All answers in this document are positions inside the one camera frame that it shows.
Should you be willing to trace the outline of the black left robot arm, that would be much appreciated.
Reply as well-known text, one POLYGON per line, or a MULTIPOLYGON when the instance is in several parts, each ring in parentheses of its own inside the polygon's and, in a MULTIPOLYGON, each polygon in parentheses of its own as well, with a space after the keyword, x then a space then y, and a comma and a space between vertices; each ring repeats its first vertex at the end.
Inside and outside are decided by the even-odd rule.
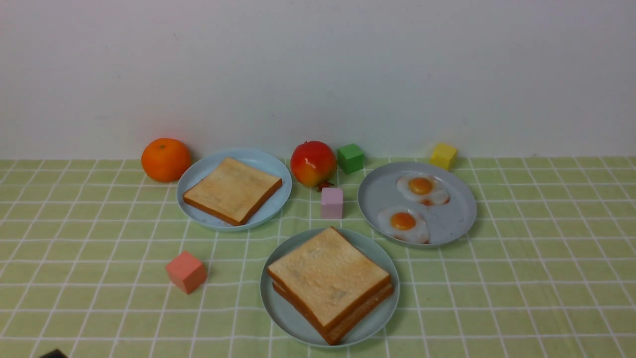
POLYGON ((39 358, 68 358, 68 356, 60 349, 54 349, 52 351, 44 353, 43 355, 39 356, 39 358))

